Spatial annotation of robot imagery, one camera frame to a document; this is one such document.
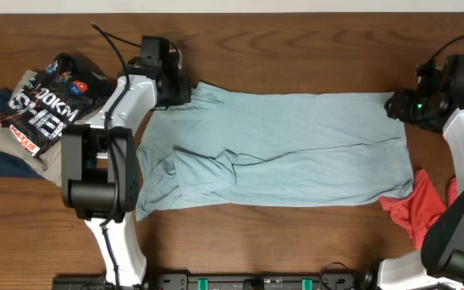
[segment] green strip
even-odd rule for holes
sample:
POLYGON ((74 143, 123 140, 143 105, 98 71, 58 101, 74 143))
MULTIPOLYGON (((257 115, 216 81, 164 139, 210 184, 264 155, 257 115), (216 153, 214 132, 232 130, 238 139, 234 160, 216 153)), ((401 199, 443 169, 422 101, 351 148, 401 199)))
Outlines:
POLYGON ((313 281, 311 279, 302 279, 302 290, 313 290, 313 281))
POLYGON ((209 290, 209 281, 207 279, 198 279, 198 290, 209 290))

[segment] wooden surface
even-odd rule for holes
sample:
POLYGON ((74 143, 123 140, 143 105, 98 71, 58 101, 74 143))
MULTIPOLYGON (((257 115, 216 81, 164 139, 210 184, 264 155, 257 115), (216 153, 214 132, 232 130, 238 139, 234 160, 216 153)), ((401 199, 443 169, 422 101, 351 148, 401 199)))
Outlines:
MULTIPOLYGON (((91 21, 136 42, 166 36, 183 52, 193 84, 252 93, 414 88, 415 64, 464 32, 464 14, 0 15, 0 88, 59 52, 86 55, 115 76, 118 59, 91 21)), ((138 54, 118 46, 126 59, 138 54)), ((464 52, 464 41, 449 52, 464 52)), ((454 169, 442 137, 409 127, 408 145, 413 166, 427 169, 445 196, 454 169)), ((136 227, 150 265, 192 273, 314 272, 332 261, 366 269, 412 250, 378 203, 219 205, 155 212, 136 227)), ((64 207, 59 188, 0 178, 0 289, 47 289, 59 274, 102 271, 95 239, 64 207)))

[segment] red logo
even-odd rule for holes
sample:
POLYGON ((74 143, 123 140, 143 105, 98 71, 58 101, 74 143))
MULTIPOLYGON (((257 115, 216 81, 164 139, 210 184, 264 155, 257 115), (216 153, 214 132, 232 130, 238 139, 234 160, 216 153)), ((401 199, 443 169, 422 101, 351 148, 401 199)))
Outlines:
POLYGON ((84 82, 74 81, 73 84, 75 84, 81 92, 84 92, 87 90, 87 84, 84 82))

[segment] gray cloth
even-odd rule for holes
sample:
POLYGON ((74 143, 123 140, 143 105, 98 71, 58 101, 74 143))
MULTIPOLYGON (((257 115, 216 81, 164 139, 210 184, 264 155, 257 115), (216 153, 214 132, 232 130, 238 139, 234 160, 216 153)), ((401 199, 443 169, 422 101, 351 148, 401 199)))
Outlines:
MULTIPOLYGON (((12 97, 15 97, 19 90, 36 74, 37 72, 26 71, 21 78, 21 81, 19 81, 19 83, 15 86, 12 97)), ((77 121, 77 123, 81 123, 95 114, 97 114, 97 110, 77 121)), ((50 180, 58 186, 62 186, 61 142, 57 142, 49 148, 49 150, 34 158, 30 155, 30 153, 28 153, 28 151, 26 151, 26 149, 24 149, 23 146, 21 146, 12 132, 10 132, 10 129, 7 127, 1 127, 0 124, 0 151, 19 157, 30 165, 33 170, 44 177, 44 179, 50 180)))
POLYGON ((200 83, 156 111, 138 149, 137 219, 155 209, 236 203, 363 205, 405 198, 413 172, 391 93, 254 95, 200 83))

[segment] beige cloth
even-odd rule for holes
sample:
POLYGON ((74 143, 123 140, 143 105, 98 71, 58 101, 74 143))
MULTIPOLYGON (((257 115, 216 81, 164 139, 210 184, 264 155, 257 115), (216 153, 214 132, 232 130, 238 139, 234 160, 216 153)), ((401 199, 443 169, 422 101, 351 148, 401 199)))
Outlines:
MULTIPOLYGON (((21 81, 15 86, 12 97, 35 75, 37 72, 26 71, 21 78, 21 81)), ((97 110, 83 117, 76 123, 81 123, 97 114, 97 110)), ((61 141, 55 143, 49 150, 34 158, 24 149, 17 141, 8 127, 1 127, 0 124, 0 151, 10 154, 24 160, 30 165, 33 170, 39 173, 44 179, 50 180, 52 183, 62 186, 62 163, 61 163, 61 141)))

